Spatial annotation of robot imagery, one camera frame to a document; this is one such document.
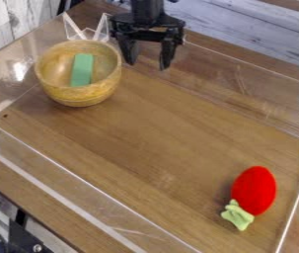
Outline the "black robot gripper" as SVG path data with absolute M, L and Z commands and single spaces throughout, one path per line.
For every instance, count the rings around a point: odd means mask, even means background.
M 118 39 L 125 60 L 134 65 L 140 56 L 140 41 L 161 42 L 160 69 L 170 67 L 177 44 L 184 44 L 186 23 L 161 13 L 154 20 L 140 20 L 133 13 L 110 18 L 110 33 Z

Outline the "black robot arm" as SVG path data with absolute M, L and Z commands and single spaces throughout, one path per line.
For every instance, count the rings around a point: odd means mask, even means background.
M 132 11 L 110 18 L 112 37 L 117 39 L 129 64 L 140 56 L 140 41 L 160 42 L 160 69 L 170 67 L 176 50 L 185 41 L 186 23 L 165 12 L 164 0 L 132 0 Z

